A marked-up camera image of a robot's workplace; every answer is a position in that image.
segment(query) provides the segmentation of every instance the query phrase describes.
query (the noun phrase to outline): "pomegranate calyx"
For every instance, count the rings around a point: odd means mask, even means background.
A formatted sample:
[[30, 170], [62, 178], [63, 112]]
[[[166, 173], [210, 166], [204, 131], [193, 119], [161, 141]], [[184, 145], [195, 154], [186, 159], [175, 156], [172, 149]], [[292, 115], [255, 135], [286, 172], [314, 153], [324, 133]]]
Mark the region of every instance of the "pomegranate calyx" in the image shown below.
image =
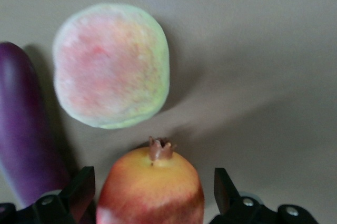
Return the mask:
[[166, 137], [154, 139], [152, 136], [150, 136], [148, 139], [150, 141], [149, 156], [152, 161], [172, 158], [172, 153], [175, 146], [171, 145], [170, 140], [168, 140]]

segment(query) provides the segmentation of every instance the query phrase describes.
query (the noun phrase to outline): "purple eggplant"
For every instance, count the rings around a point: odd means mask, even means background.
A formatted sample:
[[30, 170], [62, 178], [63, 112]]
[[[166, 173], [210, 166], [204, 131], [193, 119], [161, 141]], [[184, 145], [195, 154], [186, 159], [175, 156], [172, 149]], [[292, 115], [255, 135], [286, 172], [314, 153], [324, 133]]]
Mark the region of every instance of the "purple eggplant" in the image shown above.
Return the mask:
[[22, 207], [70, 181], [32, 63], [10, 42], [0, 43], [0, 167]]

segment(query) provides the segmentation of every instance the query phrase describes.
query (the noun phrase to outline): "screw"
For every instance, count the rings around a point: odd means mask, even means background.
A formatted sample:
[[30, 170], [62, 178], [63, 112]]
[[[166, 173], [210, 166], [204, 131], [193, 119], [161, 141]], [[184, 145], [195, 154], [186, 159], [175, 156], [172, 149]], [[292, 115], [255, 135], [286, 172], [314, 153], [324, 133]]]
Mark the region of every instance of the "screw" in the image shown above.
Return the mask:
[[292, 216], [298, 216], [299, 215], [299, 212], [293, 207], [287, 207], [285, 210], [288, 214], [290, 214]]
[[42, 200], [41, 204], [42, 205], [48, 205], [49, 203], [51, 203], [53, 201], [53, 199], [54, 199], [53, 196], [46, 197]]
[[254, 202], [249, 198], [244, 198], [243, 203], [248, 207], [252, 207], [254, 205]]

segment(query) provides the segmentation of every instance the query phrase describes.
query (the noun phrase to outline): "beige background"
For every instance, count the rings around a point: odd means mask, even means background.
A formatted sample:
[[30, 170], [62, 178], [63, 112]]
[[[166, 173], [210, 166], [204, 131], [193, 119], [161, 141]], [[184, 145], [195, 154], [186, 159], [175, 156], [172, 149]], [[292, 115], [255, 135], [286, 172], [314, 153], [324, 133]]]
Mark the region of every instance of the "beige background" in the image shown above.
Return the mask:
[[[129, 3], [162, 25], [171, 89], [162, 111], [121, 130], [70, 118], [54, 96], [51, 47], [71, 14]], [[0, 0], [0, 40], [25, 49], [71, 171], [95, 166], [96, 199], [112, 163], [149, 135], [168, 136], [198, 170], [205, 223], [216, 214], [213, 170], [276, 210], [337, 217], [337, 0]], [[0, 174], [0, 200], [16, 202]]]

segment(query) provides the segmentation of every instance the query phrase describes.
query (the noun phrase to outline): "red and yellow pomegranate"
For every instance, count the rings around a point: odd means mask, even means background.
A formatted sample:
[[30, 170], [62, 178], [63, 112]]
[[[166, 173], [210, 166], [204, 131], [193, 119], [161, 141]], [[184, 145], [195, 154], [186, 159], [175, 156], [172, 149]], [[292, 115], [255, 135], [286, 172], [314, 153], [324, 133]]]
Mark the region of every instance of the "red and yellow pomegranate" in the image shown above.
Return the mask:
[[132, 150], [111, 168], [97, 224], [202, 224], [204, 194], [195, 168], [166, 138]]

